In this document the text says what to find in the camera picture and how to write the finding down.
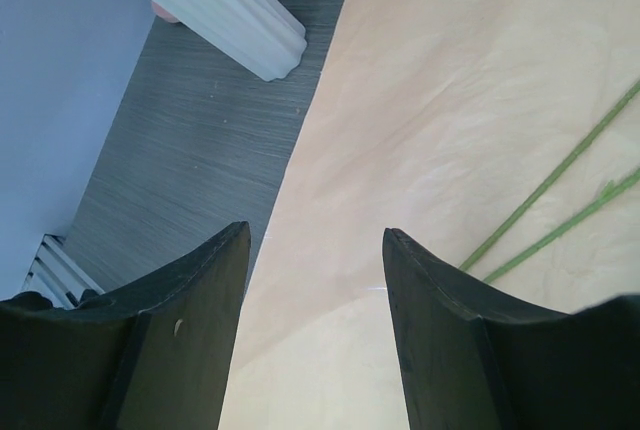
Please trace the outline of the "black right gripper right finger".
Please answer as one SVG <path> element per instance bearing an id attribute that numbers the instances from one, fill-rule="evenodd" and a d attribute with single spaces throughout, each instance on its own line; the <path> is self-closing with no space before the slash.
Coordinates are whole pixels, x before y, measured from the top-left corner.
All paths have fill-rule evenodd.
<path id="1" fill-rule="evenodd" d="M 413 429 L 635 429 L 639 299 L 574 314 L 503 293 L 399 229 L 383 266 Z"/>

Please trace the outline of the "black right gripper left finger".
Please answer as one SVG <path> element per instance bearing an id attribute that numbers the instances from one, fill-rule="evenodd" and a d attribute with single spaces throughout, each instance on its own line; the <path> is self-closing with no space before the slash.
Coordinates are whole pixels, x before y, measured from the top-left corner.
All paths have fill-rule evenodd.
<path id="1" fill-rule="evenodd" d="M 214 429 L 244 298 L 250 228 L 72 309 L 35 291 L 1 304 L 5 429 Z"/>

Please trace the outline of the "pink flower stems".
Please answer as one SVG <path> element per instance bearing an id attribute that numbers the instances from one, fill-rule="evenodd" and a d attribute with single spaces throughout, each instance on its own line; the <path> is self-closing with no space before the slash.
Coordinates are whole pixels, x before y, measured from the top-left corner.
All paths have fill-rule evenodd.
<path id="1" fill-rule="evenodd" d="M 459 266 L 462 272 L 468 272 L 484 255 L 510 230 L 515 223 L 536 203 L 570 168 L 570 166 L 595 142 L 595 140 L 612 124 L 624 109 L 639 94 L 639 81 L 636 81 L 599 120 L 599 122 L 576 144 L 570 153 L 553 169 L 553 171 L 535 188 L 535 190 L 509 215 L 509 217 Z M 568 218 L 545 236 L 520 251 L 513 258 L 497 267 L 485 276 L 484 283 L 493 283 L 543 248 L 559 239 L 571 229 L 582 223 L 605 205 L 639 183 L 639 168 L 634 169 L 619 181 L 609 181 L 598 196 L 575 215 Z"/>

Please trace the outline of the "orange wrapping paper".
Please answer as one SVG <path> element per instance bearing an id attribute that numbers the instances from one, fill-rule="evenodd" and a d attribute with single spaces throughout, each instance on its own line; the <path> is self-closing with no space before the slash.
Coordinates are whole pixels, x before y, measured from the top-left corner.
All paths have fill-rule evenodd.
<path id="1" fill-rule="evenodd" d="M 639 0 L 345 0 L 221 427 L 407 428 L 384 231 L 461 264 L 638 78 Z"/>

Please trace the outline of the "white ribbed ceramic vase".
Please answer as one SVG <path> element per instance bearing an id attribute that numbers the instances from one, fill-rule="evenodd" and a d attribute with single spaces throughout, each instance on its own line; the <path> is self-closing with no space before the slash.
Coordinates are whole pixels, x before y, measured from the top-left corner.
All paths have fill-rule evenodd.
<path id="1" fill-rule="evenodd" d="M 264 81 L 285 78 L 307 47 L 278 0 L 151 0 Z"/>

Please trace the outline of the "aluminium front rail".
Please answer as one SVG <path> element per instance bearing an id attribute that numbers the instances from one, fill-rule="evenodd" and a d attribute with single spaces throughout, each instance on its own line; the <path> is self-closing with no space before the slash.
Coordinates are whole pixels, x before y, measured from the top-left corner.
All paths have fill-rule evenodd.
<path id="1" fill-rule="evenodd" d="M 45 235 L 23 282 L 22 292 L 34 291 L 49 299 L 54 307 L 74 309 L 83 294 L 100 295 L 104 290 L 66 253 L 63 241 Z"/>

